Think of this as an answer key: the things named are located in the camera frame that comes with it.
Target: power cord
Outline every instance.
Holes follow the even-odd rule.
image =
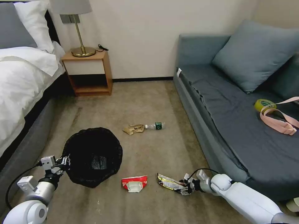
[[[24,172],[22,172],[20,175],[18,175],[12,182],[11,184],[9,185],[7,191],[6,191],[6,195],[5,195],[5,203],[7,205],[7,207],[9,208],[9,210],[12,210],[12,206],[10,205],[9,201],[8,201],[8,195],[9,195],[9,191],[12,187],[12,185],[16,182],[17,179],[19,179],[22,175],[24,175],[25,173],[27,173],[28,171],[32,170],[33,168],[35,167],[38,167],[38,166],[42,166],[42,163],[41,161],[39,161],[35,166],[25,170]]]
[[[195,171],[190,175],[190,177],[187,179],[187,182],[188,182],[188,180],[190,180],[190,178],[191,178],[197,171],[199,171],[199,170],[210,170],[210,171],[212,171],[212,172],[214,172],[214,173],[220,174],[220,173],[218,173],[217,171],[212,170],[212,169],[210,169],[210,168],[199,168],[199,169],[195,170]]]
[[[98,52],[103,52],[103,51],[109,51],[107,48],[104,48],[102,45],[98,44],[99,49],[101,49],[101,51],[97,50]]]

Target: headboard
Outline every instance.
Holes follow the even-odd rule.
[[[23,2],[23,1],[0,1],[0,3],[9,3],[9,2],[15,3],[15,2]],[[56,29],[55,29],[55,26],[54,26],[54,23],[52,21],[49,11],[46,12],[45,18],[47,21],[47,25],[49,27],[49,35],[50,35],[51,40],[56,41],[60,44]]]

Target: wooden nightstand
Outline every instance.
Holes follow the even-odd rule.
[[[90,57],[74,57],[71,51],[62,58],[69,81],[76,96],[111,95],[112,74],[108,52]]]

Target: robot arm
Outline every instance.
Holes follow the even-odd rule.
[[[6,216],[3,224],[41,224],[45,222],[48,205],[58,187],[60,177],[66,169],[69,158],[55,159],[48,156],[41,159],[46,172],[38,182],[33,176],[22,177],[17,185],[26,193],[25,202],[14,207]]]
[[[39,182],[33,176],[23,177],[17,183],[27,194],[26,201],[14,207],[6,216],[3,224],[41,224],[45,222],[48,205],[53,197],[59,178],[69,165],[69,158],[55,160],[54,156],[41,160],[46,175]],[[245,184],[234,182],[225,174],[208,177],[203,170],[196,174],[198,179],[188,174],[184,179],[186,189],[181,193],[190,194],[200,190],[223,197],[235,210],[256,224],[288,223],[299,224],[299,217],[285,215],[269,198]]]
[[[226,174],[217,174],[210,179],[203,170],[196,174],[200,189],[223,197],[236,211],[256,224],[299,224],[299,217],[284,214],[275,202],[243,183],[234,182]]]

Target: gray blanket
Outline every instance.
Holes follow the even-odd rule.
[[[257,91],[245,94],[229,78],[212,66],[182,67],[182,72],[200,95],[216,128],[231,151],[248,171],[248,184],[267,192],[289,191],[299,196],[299,131],[281,134],[265,125],[254,109],[258,99],[282,101],[275,94]],[[279,105],[286,114],[299,119],[299,107]]]

